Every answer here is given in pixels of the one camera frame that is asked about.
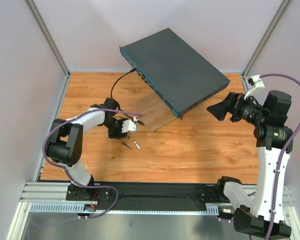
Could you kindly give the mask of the blue-faced grey network switch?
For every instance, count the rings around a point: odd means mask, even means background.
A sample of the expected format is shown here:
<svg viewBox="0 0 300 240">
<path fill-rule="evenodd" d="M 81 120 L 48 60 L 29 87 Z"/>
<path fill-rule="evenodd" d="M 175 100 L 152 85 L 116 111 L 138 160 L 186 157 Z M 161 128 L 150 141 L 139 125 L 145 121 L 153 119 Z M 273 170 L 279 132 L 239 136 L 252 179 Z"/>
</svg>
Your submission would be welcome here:
<svg viewBox="0 0 300 240">
<path fill-rule="evenodd" d="M 123 58 L 179 119 L 230 83 L 170 28 L 119 49 Z"/>
</svg>

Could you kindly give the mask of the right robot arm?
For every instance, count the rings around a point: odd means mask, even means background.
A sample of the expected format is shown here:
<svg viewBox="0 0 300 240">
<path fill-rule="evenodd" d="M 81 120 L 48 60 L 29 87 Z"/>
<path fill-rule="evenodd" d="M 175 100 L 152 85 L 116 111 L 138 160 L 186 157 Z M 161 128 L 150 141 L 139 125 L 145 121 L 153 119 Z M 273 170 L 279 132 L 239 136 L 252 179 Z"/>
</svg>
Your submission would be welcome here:
<svg viewBox="0 0 300 240">
<path fill-rule="evenodd" d="M 235 212 L 234 229 L 239 233 L 281 240 L 289 238 L 290 226 L 284 222 L 283 189 L 287 163 L 293 145 L 284 145 L 293 134 L 285 126 L 292 97 L 278 90 L 271 90 L 263 105 L 253 96 L 230 92 L 227 97 L 207 107 L 217 120 L 223 121 L 230 113 L 230 121 L 245 120 L 254 126 L 258 154 L 258 177 L 254 198 L 244 191 L 242 183 L 233 177 L 223 176 L 217 186 L 221 196 L 227 198 Z"/>
</svg>

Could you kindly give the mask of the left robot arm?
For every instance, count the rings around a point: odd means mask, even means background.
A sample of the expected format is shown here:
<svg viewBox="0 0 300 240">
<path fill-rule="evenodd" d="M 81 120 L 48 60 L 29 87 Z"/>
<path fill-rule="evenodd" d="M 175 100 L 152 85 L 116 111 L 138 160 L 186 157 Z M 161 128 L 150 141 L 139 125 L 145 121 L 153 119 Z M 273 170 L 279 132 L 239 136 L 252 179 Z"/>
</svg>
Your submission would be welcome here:
<svg viewBox="0 0 300 240">
<path fill-rule="evenodd" d="M 93 177 L 81 160 L 84 134 L 96 126 L 105 126 L 110 139 L 127 138 L 128 132 L 137 127 L 128 118 L 116 119 L 119 111 L 119 103 L 108 97 L 103 104 L 93 104 L 73 118 L 55 119 L 42 146 L 43 157 L 51 165 L 63 169 L 73 185 L 91 189 Z"/>
</svg>

